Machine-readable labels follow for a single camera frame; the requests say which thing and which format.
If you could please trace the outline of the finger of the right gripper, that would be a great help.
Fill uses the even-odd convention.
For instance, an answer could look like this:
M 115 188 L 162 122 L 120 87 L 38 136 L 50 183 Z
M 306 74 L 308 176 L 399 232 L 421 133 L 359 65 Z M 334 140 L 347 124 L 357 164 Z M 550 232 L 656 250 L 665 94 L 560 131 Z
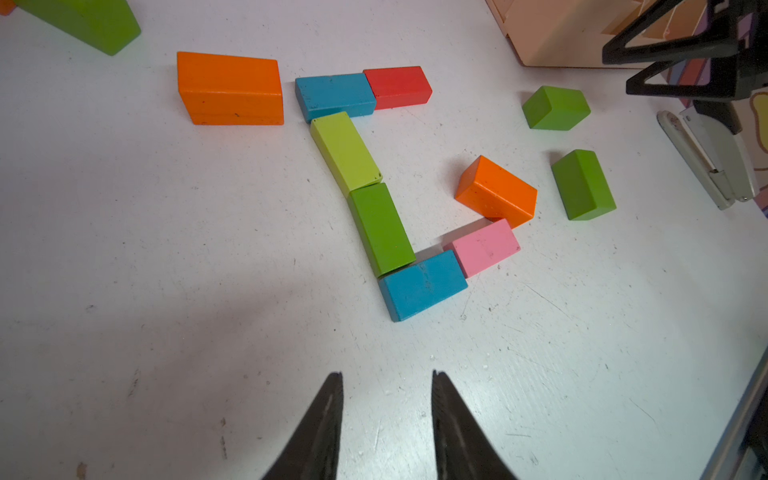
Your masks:
M 602 50 L 605 65 L 721 58 L 738 48 L 736 1 L 648 1 Z
M 701 101 L 734 101 L 748 98 L 756 89 L 756 55 L 694 59 L 687 62 L 677 83 L 647 80 L 672 69 L 677 61 L 655 62 L 626 81 L 626 93 L 638 96 L 675 97 Z

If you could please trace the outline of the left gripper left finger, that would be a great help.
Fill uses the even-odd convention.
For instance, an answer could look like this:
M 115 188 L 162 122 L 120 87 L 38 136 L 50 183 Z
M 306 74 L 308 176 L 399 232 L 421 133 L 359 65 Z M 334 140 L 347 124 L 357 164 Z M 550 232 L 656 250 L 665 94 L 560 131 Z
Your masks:
M 343 401 L 342 374 L 332 372 L 263 479 L 335 479 Z

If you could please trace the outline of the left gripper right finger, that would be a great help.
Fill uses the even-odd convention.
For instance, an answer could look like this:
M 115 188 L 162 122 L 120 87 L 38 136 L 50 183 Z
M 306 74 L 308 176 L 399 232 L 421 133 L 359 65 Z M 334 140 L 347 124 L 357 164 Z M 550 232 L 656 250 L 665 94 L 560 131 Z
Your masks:
M 431 411 L 438 479 L 517 479 L 445 372 L 433 372 Z

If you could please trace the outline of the teal block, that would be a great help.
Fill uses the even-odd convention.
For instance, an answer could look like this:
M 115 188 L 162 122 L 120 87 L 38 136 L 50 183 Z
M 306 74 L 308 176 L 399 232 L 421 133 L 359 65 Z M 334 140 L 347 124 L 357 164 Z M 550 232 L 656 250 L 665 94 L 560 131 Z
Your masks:
M 393 322 L 407 320 L 468 288 L 451 250 L 386 275 L 378 283 Z
M 350 117 L 371 115 L 377 106 L 364 73 L 300 77 L 295 92 L 307 123 L 339 112 Z

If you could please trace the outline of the pink block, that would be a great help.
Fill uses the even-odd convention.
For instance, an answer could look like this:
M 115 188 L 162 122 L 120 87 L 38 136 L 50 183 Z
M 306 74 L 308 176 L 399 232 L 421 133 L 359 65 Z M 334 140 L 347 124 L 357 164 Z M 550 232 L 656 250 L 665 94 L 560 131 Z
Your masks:
M 506 219 L 499 219 L 444 246 L 452 251 L 465 278 L 475 276 L 521 250 Z

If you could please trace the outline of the light green block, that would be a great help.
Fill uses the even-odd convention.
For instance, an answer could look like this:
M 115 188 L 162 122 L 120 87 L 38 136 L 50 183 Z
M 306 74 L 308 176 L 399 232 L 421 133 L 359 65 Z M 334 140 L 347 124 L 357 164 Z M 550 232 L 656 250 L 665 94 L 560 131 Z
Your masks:
M 310 134 L 345 198 L 382 181 L 380 169 L 346 112 L 313 119 Z

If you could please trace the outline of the red block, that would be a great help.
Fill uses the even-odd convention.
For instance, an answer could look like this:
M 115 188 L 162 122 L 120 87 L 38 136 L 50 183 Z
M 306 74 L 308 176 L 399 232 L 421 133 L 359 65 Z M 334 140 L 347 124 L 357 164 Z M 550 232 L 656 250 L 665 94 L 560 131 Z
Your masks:
M 376 110 L 426 104 L 433 91 L 420 66 L 363 71 L 376 99 Z

